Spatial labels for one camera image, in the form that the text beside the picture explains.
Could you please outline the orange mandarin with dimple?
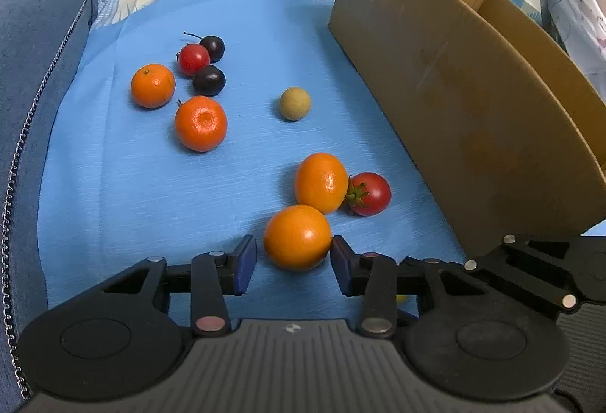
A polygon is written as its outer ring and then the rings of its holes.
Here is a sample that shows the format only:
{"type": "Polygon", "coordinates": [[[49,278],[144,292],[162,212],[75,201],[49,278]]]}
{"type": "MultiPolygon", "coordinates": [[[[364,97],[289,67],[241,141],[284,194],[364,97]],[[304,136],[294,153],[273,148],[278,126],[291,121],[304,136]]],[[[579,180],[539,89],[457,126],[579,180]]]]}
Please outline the orange mandarin with dimple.
{"type": "Polygon", "coordinates": [[[227,135],[227,116],[216,100],[196,95],[180,102],[175,116],[176,137],[185,148],[207,153],[227,135]]]}

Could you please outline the blue fan-pattern sofa cover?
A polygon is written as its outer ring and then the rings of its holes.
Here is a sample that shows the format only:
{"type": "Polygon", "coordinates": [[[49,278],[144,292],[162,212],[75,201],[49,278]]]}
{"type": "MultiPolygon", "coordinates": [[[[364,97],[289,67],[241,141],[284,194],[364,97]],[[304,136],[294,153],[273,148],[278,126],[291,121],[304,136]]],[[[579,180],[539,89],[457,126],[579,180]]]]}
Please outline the blue fan-pattern sofa cover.
{"type": "MultiPolygon", "coordinates": [[[[536,23],[544,0],[510,0],[536,23]]],[[[358,250],[461,261],[449,223],[373,95],[334,40],[334,0],[100,0],[77,74],[59,106],[46,154],[38,249],[47,301],[57,306],[130,265],[161,256],[186,263],[261,237],[294,203],[299,163],[317,151],[351,173],[375,171],[392,201],[369,218],[330,215],[358,250]],[[174,69],[186,33],[226,44],[218,95],[225,140],[185,148],[173,120],[193,90],[176,78],[172,100],[144,109],[130,95],[136,70],[174,69]],[[311,109],[288,121],[278,104],[300,87],[311,109]]]]}

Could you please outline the brown cardboard box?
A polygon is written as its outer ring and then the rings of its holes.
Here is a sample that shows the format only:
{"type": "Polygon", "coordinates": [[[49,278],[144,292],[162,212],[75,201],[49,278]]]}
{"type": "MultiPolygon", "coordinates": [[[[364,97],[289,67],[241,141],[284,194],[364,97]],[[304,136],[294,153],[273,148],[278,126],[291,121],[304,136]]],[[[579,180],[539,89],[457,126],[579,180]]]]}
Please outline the brown cardboard box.
{"type": "Polygon", "coordinates": [[[605,217],[605,105],[508,0],[335,0],[329,28],[470,256],[605,217]]]}

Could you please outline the pale floral bedsheet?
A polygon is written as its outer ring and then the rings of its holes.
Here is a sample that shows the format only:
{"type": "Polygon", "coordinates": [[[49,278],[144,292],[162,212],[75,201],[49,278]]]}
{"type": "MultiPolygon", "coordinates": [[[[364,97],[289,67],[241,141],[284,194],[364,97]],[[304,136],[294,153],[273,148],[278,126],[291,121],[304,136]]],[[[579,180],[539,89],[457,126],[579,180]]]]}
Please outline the pale floral bedsheet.
{"type": "Polygon", "coordinates": [[[571,59],[605,98],[605,15],[596,0],[547,0],[571,59]]]}

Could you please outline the dark cherry with stem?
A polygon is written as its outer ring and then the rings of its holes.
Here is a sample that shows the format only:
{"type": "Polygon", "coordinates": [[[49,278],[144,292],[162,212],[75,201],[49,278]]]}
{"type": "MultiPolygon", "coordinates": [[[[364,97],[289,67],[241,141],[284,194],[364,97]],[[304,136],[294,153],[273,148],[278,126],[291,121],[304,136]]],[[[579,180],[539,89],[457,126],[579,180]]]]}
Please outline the dark cherry with stem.
{"type": "Polygon", "coordinates": [[[206,51],[209,52],[211,63],[220,61],[225,54],[225,43],[218,36],[201,37],[195,34],[186,33],[186,31],[184,31],[184,35],[197,38],[199,40],[198,44],[205,47],[206,51]]]}

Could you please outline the red cherry tomato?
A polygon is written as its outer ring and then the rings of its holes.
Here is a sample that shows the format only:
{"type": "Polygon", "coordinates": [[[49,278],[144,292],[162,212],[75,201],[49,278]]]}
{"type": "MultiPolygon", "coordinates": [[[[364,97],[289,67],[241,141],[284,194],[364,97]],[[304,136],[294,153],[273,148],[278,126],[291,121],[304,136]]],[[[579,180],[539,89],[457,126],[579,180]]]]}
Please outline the red cherry tomato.
{"type": "Polygon", "coordinates": [[[198,70],[203,69],[211,63],[209,51],[200,44],[187,44],[176,55],[181,73],[187,77],[193,77],[198,70]]]}
{"type": "Polygon", "coordinates": [[[391,189],[384,177],[374,172],[358,173],[349,178],[345,202],[359,216],[374,216],[391,201],[391,189]]]}

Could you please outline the dark cherry stemless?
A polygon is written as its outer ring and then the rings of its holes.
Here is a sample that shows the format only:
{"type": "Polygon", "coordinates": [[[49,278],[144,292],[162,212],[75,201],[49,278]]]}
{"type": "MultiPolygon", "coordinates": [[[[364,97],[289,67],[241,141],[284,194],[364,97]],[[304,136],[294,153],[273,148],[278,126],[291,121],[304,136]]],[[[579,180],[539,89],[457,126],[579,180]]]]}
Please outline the dark cherry stemless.
{"type": "Polygon", "coordinates": [[[214,65],[207,65],[198,70],[192,79],[194,92],[207,97],[218,95],[225,85],[226,77],[224,73],[214,65]]]}

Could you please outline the tan longan fruit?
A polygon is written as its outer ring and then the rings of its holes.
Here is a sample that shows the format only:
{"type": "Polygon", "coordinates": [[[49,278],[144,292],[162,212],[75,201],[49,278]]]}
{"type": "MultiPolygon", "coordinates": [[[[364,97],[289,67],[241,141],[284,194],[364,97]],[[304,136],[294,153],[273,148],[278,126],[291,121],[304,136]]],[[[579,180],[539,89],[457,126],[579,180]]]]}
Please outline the tan longan fruit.
{"type": "Polygon", "coordinates": [[[311,97],[303,88],[290,87],[283,91],[278,107],[283,118],[293,122],[299,121],[309,113],[311,97]]]}

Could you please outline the orange kumquat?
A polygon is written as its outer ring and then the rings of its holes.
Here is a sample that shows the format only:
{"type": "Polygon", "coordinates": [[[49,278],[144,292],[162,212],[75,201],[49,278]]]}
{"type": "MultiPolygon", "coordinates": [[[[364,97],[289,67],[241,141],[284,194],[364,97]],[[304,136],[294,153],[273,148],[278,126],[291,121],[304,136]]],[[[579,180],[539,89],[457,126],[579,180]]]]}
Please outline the orange kumquat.
{"type": "Polygon", "coordinates": [[[295,198],[323,214],[336,211],[348,190],[348,174],[333,154],[315,153],[298,167],[295,175],[295,198]]]}

